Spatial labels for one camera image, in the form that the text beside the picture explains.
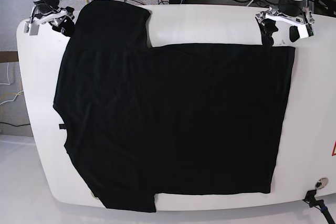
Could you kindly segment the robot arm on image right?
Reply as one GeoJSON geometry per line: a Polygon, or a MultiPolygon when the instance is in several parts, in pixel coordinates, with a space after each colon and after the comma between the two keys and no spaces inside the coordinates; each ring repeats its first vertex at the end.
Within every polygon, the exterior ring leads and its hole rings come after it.
{"type": "Polygon", "coordinates": [[[262,45],[266,47],[272,47],[274,44],[272,35],[278,31],[276,22],[290,25],[291,42],[314,35],[314,19],[306,0],[279,0],[277,4],[270,5],[267,10],[256,14],[256,21],[260,29],[262,45]]]}

